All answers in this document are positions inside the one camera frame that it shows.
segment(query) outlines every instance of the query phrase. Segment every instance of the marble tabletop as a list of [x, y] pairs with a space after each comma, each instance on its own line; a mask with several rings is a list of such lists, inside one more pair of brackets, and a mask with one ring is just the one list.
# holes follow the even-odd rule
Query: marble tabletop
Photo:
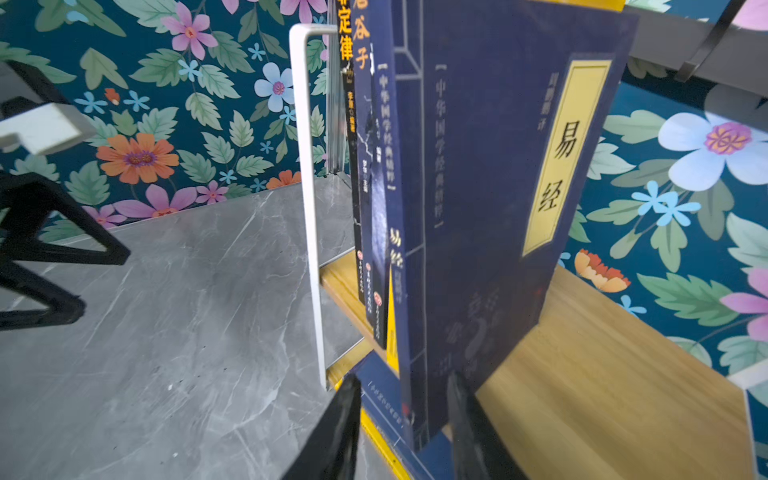
[[[316, 195], [322, 261], [353, 246], [351, 200], [336, 176]], [[300, 186], [111, 231], [123, 266], [23, 263], [88, 307], [0, 332], [0, 478], [279, 478], [333, 395], [317, 381]], [[359, 334], [323, 302], [330, 362]], [[3, 290], [0, 308], [35, 305]], [[391, 478], [360, 436], [356, 477]]]

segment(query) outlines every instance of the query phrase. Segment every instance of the orange flower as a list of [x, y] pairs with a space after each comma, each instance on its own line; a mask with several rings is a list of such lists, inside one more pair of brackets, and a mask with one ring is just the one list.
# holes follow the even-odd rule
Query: orange flower
[[112, 146], [99, 147], [96, 158], [107, 163], [101, 169], [110, 177], [120, 175], [120, 181], [135, 185], [139, 178], [146, 184], [157, 181], [157, 177], [168, 178], [174, 174], [179, 164], [179, 156], [172, 154], [174, 146], [167, 140], [154, 143], [152, 134], [136, 134], [136, 139], [123, 135], [110, 137], [107, 142]]
[[301, 182], [301, 172], [293, 173], [291, 170], [281, 171], [277, 175], [279, 178], [272, 178], [267, 182], [267, 188], [280, 188], [288, 185], [298, 184]]
[[595, 288], [605, 293], [616, 293], [627, 289], [632, 284], [624, 278], [621, 271], [608, 268], [600, 261], [600, 257], [586, 250], [576, 253], [574, 259], [576, 273], [587, 280], [592, 280]]
[[105, 88], [104, 89], [104, 96], [109, 100], [113, 105], [119, 105], [120, 104], [120, 94], [118, 94], [114, 88]]

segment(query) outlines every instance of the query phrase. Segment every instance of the floral wallpaper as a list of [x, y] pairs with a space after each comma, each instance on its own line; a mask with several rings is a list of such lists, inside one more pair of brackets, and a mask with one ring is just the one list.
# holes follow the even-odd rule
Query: floral wallpaper
[[[631, 60], [560, 261], [730, 375], [768, 358], [768, 103], [671, 76]], [[768, 477], [768, 383], [750, 408]]]
[[[39, 68], [96, 135], [0, 167], [37, 172], [107, 228], [301, 181], [288, 31], [326, 0], [0, 0], [0, 60]], [[317, 173], [328, 52], [307, 45]], [[43, 241], [80, 233], [51, 218]]]

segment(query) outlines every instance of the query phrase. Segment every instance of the wooden shelf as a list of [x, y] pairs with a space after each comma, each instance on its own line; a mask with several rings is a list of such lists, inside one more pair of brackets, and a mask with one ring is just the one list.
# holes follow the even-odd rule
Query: wooden shelf
[[[352, 255], [321, 283], [369, 343], [350, 352], [384, 356]], [[753, 477], [742, 390], [562, 268], [540, 324], [477, 396], [531, 480]]]

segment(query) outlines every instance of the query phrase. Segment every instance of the book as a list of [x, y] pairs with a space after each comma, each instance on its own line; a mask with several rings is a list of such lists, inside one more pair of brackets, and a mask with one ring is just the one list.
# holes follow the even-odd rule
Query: book
[[637, 19], [526, 0], [362, 3], [389, 105], [404, 438], [419, 451], [448, 421], [449, 373], [476, 391], [537, 323]]
[[[352, 41], [352, 29], [343, 24], [343, 20], [351, 19], [351, 11], [347, 8], [349, 0], [336, 0], [336, 12], [339, 16], [339, 35], [349, 44]], [[352, 215], [353, 233], [355, 237], [355, 264], [357, 266], [357, 296], [361, 302], [366, 301], [365, 279], [363, 276], [362, 231], [360, 228], [360, 185], [357, 164], [357, 127], [355, 119], [355, 70], [351, 55], [343, 55], [341, 59], [342, 88], [344, 90], [344, 111], [346, 113], [346, 144], [349, 153], [349, 180], [352, 184]]]
[[[386, 348], [387, 310], [386, 302], [388, 264], [387, 246], [382, 244], [382, 228], [386, 231], [386, 208], [383, 199], [383, 184], [380, 163], [377, 158], [378, 128], [376, 124], [376, 99], [373, 95], [373, 46], [370, 33], [365, 30], [366, 0], [349, 0], [344, 8], [349, 9], [349, 22], [339, 25], [339, 31], [352, 36], [352, 44], [341, 37], [342, 59], [353, 61], [355, 75], [355, 116], [357, 130], [357, 157], [359, 176], [360, 231], [362, 245], [364, 299], [366, 319], [373, 330], [376, 342]], [[375, 199], [377, 209], [374, 211]]]
[[453, 480], [453, 447], [442, 432], [420, 452], [414, 452], [405, 442], [406, 421], [400, 405], [400, 383], [382, 359], [371, 352], [349, 374], [356, 375], [360, 381], [360, 424], [395, 476], [414, 480]]

